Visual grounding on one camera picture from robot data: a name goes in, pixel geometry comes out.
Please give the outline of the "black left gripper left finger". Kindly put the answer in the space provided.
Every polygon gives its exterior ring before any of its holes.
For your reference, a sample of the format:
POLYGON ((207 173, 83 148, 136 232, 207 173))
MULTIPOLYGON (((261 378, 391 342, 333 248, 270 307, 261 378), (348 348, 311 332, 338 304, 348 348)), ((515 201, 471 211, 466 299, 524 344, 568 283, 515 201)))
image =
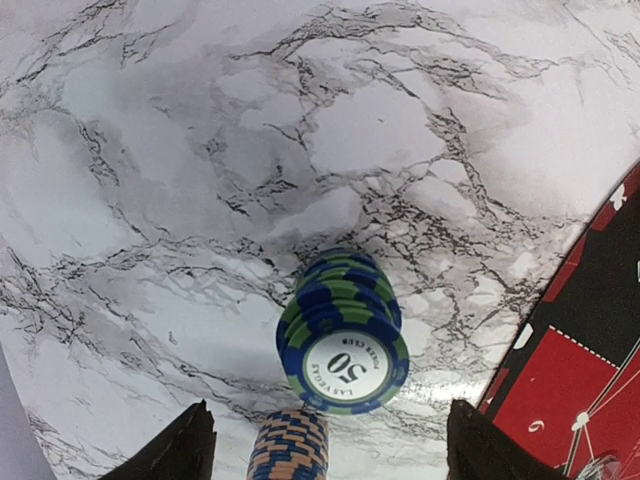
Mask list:
POLYGON ((216 446, 206 401, 194 403, 102 480, 209 480, 216 446))

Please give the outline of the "round red black poker mat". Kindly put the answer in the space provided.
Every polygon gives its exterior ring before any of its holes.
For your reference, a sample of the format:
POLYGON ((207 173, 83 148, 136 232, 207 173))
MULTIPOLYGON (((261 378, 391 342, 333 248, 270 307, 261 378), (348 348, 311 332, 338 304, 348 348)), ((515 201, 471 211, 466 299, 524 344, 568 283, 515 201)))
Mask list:
POLYGON ((611 453, 639 476, 639 168, 584 229, 522 321, 479 409, 575 479, 611 453))

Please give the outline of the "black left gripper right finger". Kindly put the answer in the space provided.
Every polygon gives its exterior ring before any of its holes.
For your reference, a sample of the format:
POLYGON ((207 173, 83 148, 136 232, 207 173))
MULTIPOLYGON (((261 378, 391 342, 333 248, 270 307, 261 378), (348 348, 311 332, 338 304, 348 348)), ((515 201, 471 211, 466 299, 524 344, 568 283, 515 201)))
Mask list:
POLYGON ((447 418, 448 478, 454 480, 563 480, 464 399, 447 418))

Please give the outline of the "green poker chip stack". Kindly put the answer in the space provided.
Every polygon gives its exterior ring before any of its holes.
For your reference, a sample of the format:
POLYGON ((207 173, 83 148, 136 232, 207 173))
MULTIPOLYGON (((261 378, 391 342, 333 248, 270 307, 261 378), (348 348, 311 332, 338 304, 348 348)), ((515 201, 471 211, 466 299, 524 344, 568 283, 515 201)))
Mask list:
POLYGON ((291 389, 311 407, 359 415, 389 402, 409 372, 402 314, 368 254, 326 250, 302 271, 276 329, 291 389))

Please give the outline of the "white black poker chip stack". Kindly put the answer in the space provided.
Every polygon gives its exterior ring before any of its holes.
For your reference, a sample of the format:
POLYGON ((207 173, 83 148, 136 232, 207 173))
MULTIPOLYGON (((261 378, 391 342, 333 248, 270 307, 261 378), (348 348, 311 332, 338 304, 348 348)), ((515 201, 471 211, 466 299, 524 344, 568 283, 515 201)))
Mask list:
POLYGON ((279 410, 262 423, 249 457, 246 478, 327 478, 329 427, 322 415, 279 410))

